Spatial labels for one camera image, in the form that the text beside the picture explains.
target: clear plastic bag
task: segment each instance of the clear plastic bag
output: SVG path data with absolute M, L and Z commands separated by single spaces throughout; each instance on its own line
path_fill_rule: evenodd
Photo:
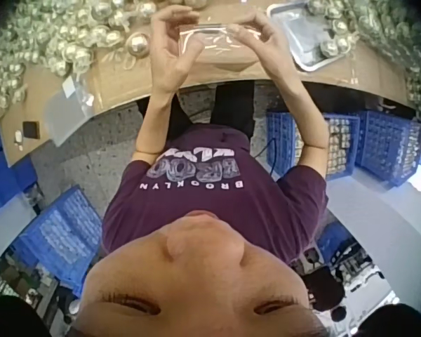
M 247 27 L 257 39 L 260 33 Z M 187 50 L 190 39 L 200 34 L 205 44 L 204 51 L 197 62 L 210 64 L 245 64 L 258 61 L 258 57 L 247 46 L 240 44 L 227 31 L 227 25 L 185 25 L 180 28 L 180 54 Z

